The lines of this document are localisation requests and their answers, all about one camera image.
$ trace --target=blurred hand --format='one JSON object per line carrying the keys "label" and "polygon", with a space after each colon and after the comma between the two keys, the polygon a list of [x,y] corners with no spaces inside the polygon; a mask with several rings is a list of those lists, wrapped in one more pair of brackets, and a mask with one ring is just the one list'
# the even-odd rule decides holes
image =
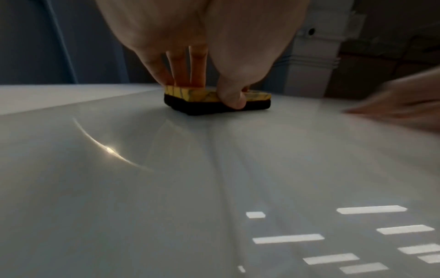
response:
{"label": "blurred hand", "polygon": [[[96,0],[117,38],[162,85],[204,87],[208,48],[226,105],[269,72],[300,27],[309,0]],[[189,47],[191,73],[185,52]],[[171,73],[161,54],[166,53]]]}
{"label": "blurred hand", "polygon": [[391,81],[347,112],[440,131],[440,67]]}

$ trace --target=tabletop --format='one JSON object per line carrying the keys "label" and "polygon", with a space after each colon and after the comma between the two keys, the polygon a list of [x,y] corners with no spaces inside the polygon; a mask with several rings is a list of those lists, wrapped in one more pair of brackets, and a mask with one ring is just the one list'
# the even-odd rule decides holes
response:
{"label": "tabletop", "polygon": [[19,87],[99,96],[0,115],[0,277],[439,277],[438,135],[350,102],[191,117],[109,86]]}

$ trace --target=white stripe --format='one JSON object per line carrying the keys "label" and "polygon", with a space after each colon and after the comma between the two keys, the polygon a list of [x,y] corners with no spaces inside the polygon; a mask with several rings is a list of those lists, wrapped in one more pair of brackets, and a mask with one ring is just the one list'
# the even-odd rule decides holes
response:
{"label": "white stripe", "polygon": [[299,241],[313,241],[313,240],[323,240],[324,237],[320,234],[299,234],[299,235],[282,235],[282,236],[269,236],[269,237],[258,237],[252,240],[256,244],[267,244],[267,243],[282,243],[282,242],[299,242]]}
{"label": "white stripe", "polygon": [[266,214],[264,214],[264,212],[247,212],[246,216],[249,217],[250,219],[266,218]]}
{"label": "white stripe", "polygon": [[421,254],[421,253],[440,251],[440,245],[435,244],[435,243],[431,243],[431,244],[424,244],[424,245],[400,247],[398,249],[399,249],[399,251],[401,251],[405,254],[411,255],[411,254]]}
{"label": "white stripe", "polygon": [[359,260],[353,253],[303,258],[308,265]]}
{"label": "white stripe", "polygon": [[361,214],[361,213],[397,213],[407,211],[406,207],[401,206],[375,206],[375,207],[341,207],[336,210],[341,214]]}
{"label": "white stripe", "polygon": [[411,226],[377,229],[377,231],[381,234],[406,234],[406,233],[429,232],[434,230],[435,230],[434,228],[431,228],[426,225],[411,225]]}
{"label": "white stripe", "polygon": [[439,263],[440,262],[440,254],[419,256],[418,258],[422,261],[427,262],[427,263]]}
{"label": "white stripe", "polygon": [[342,270],[342,272],[344,272],[345,274],[355,274],[355,273],[387,270],[388,268],[383,264],[381,264],[380,262],[375,262],[375,263],[360,264],[356,266],[340,267],[339,269]]}

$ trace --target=skin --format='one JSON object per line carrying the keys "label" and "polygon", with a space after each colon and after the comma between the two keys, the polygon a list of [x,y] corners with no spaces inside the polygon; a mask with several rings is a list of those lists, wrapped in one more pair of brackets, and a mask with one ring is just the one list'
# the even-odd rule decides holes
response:
{"label": "skin", "polygon": [[386,83],[347,112],[440,132],[440,66]]}
{"label": "skin", "polygon": [[[204,87],[209,55],[221,101],[241,109],[304,20],[309,0],[96,0],[116,37],[161,85]],[[191,72],[187,72],[189,48]],[[170,61],[171,73],[161,55]]]}

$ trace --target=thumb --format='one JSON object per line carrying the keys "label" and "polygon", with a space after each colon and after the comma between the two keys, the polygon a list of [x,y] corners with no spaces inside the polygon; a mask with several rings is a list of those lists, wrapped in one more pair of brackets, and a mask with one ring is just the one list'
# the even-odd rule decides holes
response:
{"label": "thumb", "polygon": [[217,83],[217,95],[225,105],[237,110],[243,109],[246,106],[246,96],[242,89],[245,86],[246,84],[242,82],[220,75]]}

